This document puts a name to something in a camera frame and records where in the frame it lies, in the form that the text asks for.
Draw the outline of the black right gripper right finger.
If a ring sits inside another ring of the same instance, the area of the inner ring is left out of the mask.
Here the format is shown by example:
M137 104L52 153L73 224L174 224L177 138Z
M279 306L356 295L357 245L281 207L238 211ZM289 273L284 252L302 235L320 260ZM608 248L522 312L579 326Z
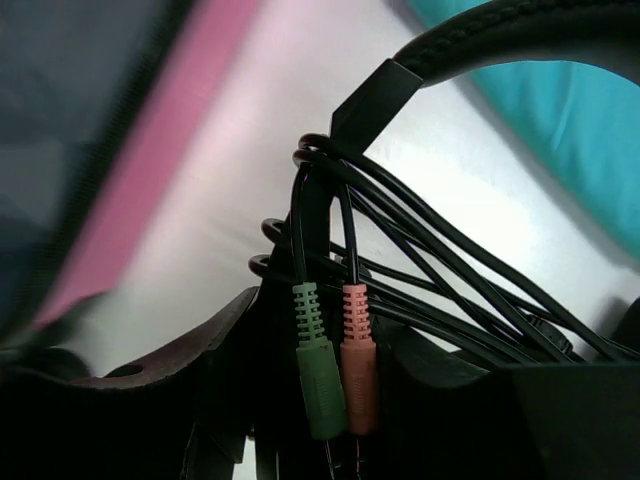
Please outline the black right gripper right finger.
M639 365L487 372L389 325L392 479L636 479Z

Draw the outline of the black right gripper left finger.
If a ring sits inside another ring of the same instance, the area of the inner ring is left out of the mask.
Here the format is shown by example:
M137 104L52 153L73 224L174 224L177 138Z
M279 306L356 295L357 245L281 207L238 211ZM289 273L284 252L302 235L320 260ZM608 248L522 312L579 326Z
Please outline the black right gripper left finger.
M62 348L1 371L5 479L229 479L242 460L242 291L209 320L103 377Z

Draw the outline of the black headphones with cable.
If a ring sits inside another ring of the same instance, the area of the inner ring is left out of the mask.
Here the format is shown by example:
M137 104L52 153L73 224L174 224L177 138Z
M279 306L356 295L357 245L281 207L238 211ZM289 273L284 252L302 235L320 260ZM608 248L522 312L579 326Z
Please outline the black headphones with cable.
M401 26L402 48L424 33ZM374 334L382 390L382 449L372 474L389 476L389 325L407 327L441 349L487 372L516 366L638 363L639 353L582 324L515 268L531 263L533 228L506 209L487 205L442 161L417 155L405 181L367 154L411 96L427 85L399 60L385 61L334 112L329 136L306 135L295 153L311 174L296 186L293 214L267 221L276 247L255 258L262 298L284 303L295 269L307 269L337 313L337 294L349 269L374 298Z

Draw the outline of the turquoise shorts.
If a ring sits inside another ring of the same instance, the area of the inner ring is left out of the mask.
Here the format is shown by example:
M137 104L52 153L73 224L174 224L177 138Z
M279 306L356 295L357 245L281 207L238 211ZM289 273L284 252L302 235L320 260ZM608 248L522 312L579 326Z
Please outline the turquoise shorts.
M399 60L469 74L496 113L629 254L639 252L639 5L413 1Z

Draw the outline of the pink hard-shell suitcase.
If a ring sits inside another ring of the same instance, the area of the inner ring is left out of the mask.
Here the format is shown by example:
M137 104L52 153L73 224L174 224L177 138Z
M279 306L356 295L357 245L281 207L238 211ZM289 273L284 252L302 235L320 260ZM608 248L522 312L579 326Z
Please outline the pink hard-shell suitcase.
M1 5L1 345L113 288L254 1Z

